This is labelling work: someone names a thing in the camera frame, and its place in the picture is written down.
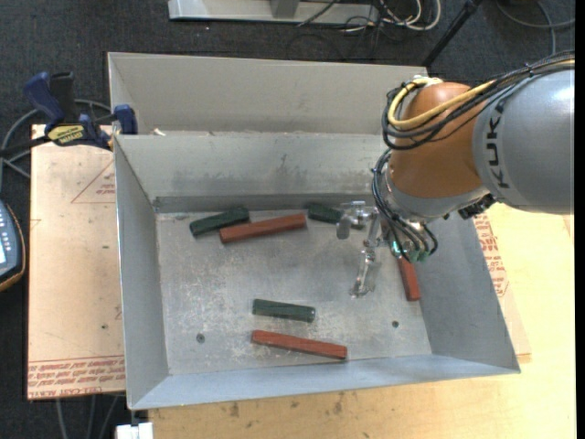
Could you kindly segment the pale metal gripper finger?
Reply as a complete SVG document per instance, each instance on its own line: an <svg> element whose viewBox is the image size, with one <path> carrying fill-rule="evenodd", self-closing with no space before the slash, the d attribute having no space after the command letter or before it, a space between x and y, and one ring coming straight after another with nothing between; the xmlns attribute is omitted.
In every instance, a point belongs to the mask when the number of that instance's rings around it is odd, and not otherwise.
<svg viewBox="0 0 585 439"><path fill-rule="evenodd" d="M368 271L370 267L370 251L364 249L360 252L356 279L350 289L350 294L354 298L362 297L369 292L367 282Z"/></svg>
<svg viewBox="0 0 585 439"><path fill-rule="evenodd" d="M376 289L378 273L381 268L381 262L374 254L369 254L366 258L365 269L365 291L373 292Z"/></svg>

